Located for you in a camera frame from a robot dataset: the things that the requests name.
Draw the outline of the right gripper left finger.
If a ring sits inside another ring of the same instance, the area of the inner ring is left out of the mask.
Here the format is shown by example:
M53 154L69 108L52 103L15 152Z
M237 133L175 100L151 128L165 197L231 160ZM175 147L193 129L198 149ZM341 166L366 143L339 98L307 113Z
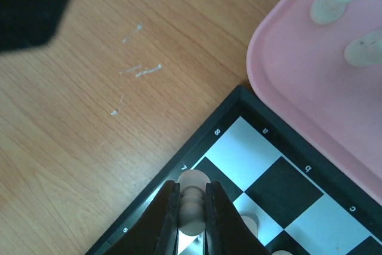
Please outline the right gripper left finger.
M166 181L135 225L106 254L177 254L180 185Z

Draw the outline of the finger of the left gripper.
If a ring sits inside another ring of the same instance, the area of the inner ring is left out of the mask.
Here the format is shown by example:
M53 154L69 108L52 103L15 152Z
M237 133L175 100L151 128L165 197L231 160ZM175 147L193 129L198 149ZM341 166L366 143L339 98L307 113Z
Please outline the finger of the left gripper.
M70 0L1 0L1 52L41 47L57 33Z

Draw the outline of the white pawn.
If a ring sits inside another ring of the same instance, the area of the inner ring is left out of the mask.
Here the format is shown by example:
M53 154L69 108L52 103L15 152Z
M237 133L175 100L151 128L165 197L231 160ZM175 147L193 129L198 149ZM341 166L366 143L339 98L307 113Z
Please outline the white pawn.
M293 255L293 254L286 250L277 250L273 252L272 255Z
M187 236L205 230L205 190L210 178L199 170L187 170L177 180L180 185L178 228Z
M247 228L251 231L251 233L258 238L258 225L254 219L249 216L241 215L241 219L247 226Z

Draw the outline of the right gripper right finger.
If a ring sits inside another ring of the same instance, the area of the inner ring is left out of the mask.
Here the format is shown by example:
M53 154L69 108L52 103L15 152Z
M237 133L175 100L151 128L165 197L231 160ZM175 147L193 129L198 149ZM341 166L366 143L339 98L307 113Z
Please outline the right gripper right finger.
M269 254L218 181L206 185L204 254Z

